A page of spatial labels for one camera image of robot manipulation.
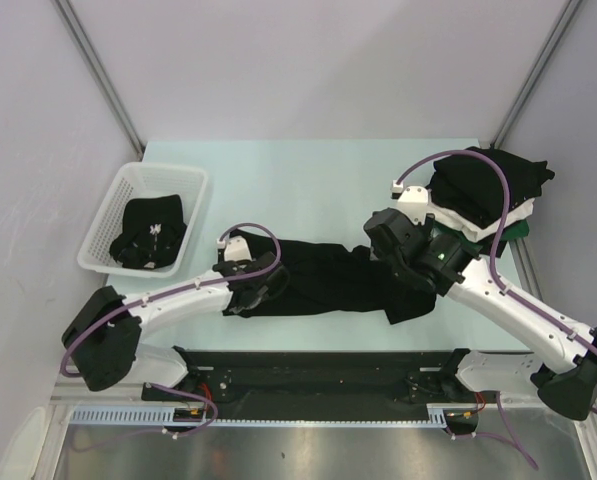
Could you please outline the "white plastic laundry basket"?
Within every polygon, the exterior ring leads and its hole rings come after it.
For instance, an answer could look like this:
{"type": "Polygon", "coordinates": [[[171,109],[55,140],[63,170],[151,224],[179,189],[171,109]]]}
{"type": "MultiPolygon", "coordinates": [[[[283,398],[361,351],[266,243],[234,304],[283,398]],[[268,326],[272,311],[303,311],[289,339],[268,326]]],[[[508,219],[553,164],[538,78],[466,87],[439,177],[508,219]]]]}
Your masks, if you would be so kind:
{"type": "Polygon", "coordinates": [[[167,278],[178,271],[209,182],[206,171],[172,164],[120,168],[77,255],[108,275],[167,278]]]}

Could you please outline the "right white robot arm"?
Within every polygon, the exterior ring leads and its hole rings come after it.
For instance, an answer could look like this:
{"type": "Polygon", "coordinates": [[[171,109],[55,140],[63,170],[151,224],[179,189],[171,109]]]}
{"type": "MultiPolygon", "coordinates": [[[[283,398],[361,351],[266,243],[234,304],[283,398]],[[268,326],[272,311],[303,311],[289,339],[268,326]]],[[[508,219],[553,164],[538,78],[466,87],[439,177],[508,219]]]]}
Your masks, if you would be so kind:
{"type": "Polygon", "coordinates": [[[462,401],[473,391],[537,396],[568,419],[589,416],[597,399],[597,327],[571,320],[495,277],[485,258],[451,235],[433,233],[430,222],[416,225],[387,208],[373,213],[363,230],[398,281],[471,308],[529,350],[456,351],[439,376],[447,399],[462,401]]]}

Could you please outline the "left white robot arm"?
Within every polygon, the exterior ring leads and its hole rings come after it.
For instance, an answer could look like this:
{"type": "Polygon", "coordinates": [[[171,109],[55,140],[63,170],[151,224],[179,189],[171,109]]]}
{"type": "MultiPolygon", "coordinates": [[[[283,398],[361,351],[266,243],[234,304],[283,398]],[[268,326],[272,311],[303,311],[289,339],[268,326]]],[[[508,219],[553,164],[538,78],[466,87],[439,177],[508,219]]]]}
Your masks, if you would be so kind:
{"type": "Polygon", "coordinates": [[[179,348],[147,345],[147,337],[196,316],[242,313],[274,299],[289,283],[288,269],[267,252],[253,261],[219,262],[189,282],[122,295],[106,286],[92,294],[62,335],[69,378],[91,392],[121,383],[160,384],[175,398],[199,387],[179,348]]]}

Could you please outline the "white folded t-shirt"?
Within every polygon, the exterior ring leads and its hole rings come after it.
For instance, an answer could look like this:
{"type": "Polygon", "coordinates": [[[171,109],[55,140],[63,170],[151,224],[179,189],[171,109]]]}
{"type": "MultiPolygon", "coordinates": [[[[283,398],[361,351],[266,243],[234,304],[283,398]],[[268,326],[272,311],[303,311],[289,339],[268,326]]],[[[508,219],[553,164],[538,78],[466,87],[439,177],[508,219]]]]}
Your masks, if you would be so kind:
{"type": "MultiPolygon", "coordinates": [[[[512,209],[506,216],[504,228],[526,220],[534,211],[534,199],[529,199],[512,209]]],[[[441,226],[462,234],[470,242],[479,242],[494,235],[500,224],[500,216],[478,218],[475,213],[459,213],[457,210],[429,203],[429,212],[441,226]]]]}

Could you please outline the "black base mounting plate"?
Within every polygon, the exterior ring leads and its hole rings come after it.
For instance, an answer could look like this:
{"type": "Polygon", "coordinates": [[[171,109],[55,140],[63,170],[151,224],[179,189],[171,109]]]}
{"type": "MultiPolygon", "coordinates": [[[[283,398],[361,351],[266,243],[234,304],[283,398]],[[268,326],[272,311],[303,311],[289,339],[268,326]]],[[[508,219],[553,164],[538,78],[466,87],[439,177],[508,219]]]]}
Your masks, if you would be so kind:
{"type": "Polygon", "coordinates": [[[209,394],[221,420],[395,422],[424,420],[430,404],[473,407],[480,393],[455,377],[454,352],[202,352],[182,350],[189,374],[176,393],[143,387],[144,401],[209,394]]]}

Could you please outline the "green folded t-shirt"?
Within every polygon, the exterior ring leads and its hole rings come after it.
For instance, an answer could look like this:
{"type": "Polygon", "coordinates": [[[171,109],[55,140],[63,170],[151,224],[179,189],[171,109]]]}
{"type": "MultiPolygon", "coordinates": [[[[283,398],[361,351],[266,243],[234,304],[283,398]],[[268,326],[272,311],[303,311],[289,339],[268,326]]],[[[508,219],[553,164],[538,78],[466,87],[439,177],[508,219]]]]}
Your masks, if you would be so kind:
{"type": "MultiPolygon", "coordinates": [[[[434,227],[439,232],[446,233],[459,238],[462,244],[467,245],[471,249],[477,250],[478,253],[481,255],[489,255],[492,251],[493,240],[495,236],[494,233],[487,237],[484,237],[479,241],[472,241],[469,240],[463,233],[450,229],[449,227],[444,226],[438,222],[434,223],[434,227]]],[[[530,228],[526,220],[516,222],[510,225],[509,227],[505,228],[496,248],[496,257],[502,257],[502,254],[509,242],[525,238],[529,235],[529,233],[530,228]]]]}

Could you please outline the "black printed t-shirt in basket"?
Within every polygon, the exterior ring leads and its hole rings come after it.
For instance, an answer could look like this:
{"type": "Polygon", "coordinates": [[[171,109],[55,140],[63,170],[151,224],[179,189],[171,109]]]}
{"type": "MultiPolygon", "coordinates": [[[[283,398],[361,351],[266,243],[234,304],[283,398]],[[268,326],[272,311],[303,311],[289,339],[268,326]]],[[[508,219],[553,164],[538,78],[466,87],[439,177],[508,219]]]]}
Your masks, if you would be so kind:
{"type": "Polygon", "coordinates": [[[186,230],[179,195],[134,198],[124,208],[121,233],[109,254],[126,269],[167,267],[176,261],[186,230]]]}

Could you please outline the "left aluminium frame post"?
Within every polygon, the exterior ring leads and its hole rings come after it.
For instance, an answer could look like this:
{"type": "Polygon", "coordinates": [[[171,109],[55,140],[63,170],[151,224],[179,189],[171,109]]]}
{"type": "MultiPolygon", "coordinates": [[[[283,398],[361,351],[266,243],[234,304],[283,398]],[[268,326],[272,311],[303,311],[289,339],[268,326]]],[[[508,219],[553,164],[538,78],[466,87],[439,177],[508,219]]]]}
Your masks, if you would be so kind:
{"type": "Polygon", "coordinates": [[[52,0],[51,4],[97,85],[110,113],[132,150],[141,159],[146,145],[140,138],[138,130],[73,3],[68,0],[52,0]]]}

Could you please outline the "aluminium frame post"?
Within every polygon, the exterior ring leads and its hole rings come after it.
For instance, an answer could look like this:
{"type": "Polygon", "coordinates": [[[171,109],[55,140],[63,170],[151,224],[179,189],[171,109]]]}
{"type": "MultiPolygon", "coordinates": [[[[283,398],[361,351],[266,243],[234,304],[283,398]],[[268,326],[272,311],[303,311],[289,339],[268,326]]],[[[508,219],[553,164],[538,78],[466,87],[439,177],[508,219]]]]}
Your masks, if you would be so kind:
{"type": "Polygon", "coordinates": [[[141,159],[146,145],[140,138],[138,130],[73,3],[68,0],[52,0],[51,4],[97,85],[110,113],[132,150],[141,159]]]}
{"type": "Polygon", "coordinates": [[[576,22],[577,17],[586,4],[587,1],[585,0],[567,0],[564,2],[563,8],[550,28],[510,107],[503,116],[492,139],[489,141],[491,148],[502,148],[506,144],[569,30],[576,22]]]}

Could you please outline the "right aluminium frame post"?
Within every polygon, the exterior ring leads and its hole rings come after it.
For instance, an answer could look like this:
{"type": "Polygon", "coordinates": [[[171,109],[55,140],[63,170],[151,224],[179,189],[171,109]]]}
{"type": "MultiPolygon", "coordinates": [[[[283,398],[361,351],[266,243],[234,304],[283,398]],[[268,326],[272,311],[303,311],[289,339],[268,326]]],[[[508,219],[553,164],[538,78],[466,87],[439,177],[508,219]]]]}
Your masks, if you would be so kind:
{"type": "Polygon", "coordinates": [[[585,0],[567,0],[564,2],[563,8],[550,28],[510,107],[503,116],[492,139],[489,141],[491,148],[502,148],[506,144],[569,30],[576,22],[577,17],[586,4],[587,1],[585,0]]]}

